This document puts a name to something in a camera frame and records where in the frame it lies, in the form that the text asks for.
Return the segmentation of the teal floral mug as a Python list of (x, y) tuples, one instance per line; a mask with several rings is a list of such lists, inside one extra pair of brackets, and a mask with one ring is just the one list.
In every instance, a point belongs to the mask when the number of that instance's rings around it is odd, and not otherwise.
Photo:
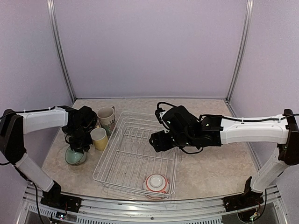
[(98, 120), (102, 128), (105, 129), (108, 136), (111, 136), (115, 125), (115, 107), (105, 106), (98, 110), (97, 112)]

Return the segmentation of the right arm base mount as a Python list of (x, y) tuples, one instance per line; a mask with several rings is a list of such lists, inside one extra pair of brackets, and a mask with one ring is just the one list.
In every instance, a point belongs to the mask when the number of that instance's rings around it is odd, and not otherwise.
[(262, 193), (256, 193), (252, 191), (250, 186), (251, 179), (252, 177), (245, 182), (243, 193), (233, 196), (226, 196), (223, 198), (226, 212), (249, 208), (264, 202)]

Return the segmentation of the yellow cup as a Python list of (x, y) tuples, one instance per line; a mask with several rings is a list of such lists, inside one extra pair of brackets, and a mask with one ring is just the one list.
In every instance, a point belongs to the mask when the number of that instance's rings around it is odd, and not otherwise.
[(93, 145), (99, 151), (104, 151), (108, 143), (108, 136), (106, 130), (102, 127), (96, 126), (90, 132)]

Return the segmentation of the white red rimmed bowl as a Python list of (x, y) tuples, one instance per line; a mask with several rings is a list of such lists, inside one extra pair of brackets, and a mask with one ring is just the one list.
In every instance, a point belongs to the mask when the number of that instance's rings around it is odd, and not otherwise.
[(170, 189), (169, 180), (161, 174), (151, 174), (146, 177), (142, 189), (153, 193), (168, 193)]

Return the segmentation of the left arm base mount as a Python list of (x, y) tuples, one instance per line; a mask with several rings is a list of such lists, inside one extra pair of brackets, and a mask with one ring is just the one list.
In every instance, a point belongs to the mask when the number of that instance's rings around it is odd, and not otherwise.
[(43, 196), (41, 198), (41, 204), (47, 205), (49, 207), (76, 212), (78, 213), (81, 206), (82, 199), (76, 196), (64, 195), (60, 192), (45, 192), (43, 191)]

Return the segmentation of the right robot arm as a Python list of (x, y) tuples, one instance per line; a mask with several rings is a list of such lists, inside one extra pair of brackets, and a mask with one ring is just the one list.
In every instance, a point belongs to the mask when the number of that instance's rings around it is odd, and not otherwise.
[(174, 147), (184, 151), (195, 147), (197, 153), (206, 147), (221, 147), (232, 143), (248, 143), (251, 147), (272, 144), (275, 149), (259, 171), (247, 180), (239, 203), (249, 207), (257, 200), (257, 194), (266, 188), (290, 166), (299, 163), (298, 114), (285, 109), (282, 114), (259, 118), (236, 118), (224, 115), (191, 114), (184, 106), (169, 110), (157, 107), (155, 116), (164, 127), (149, 139), (156, 152)]

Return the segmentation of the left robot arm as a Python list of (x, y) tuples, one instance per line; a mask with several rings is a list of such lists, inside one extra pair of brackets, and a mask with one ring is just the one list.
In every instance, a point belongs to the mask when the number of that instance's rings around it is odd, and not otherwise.
[(91, 131), (97, 124), (97, 115), (88, 106), (80, 109), (61, 105), (47, 109), (14, 111), (7, 109), (0, 118), (0, 151), (18, 171), (47, 193), (47, 200), (59, 208), (65, 204), (65, 196), (51, 179), (30, 158), (25, 138), (37, 132), (61, 128), (70, 150), (85, 153), (92, 144)]

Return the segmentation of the light green flower bowl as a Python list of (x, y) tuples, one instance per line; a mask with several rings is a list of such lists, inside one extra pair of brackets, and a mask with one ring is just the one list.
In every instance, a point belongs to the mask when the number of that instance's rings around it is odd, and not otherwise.
[(76, 152), (68, 147), (64, 158), (69, 165), (80, 165), (86, 161), (86, 152)]

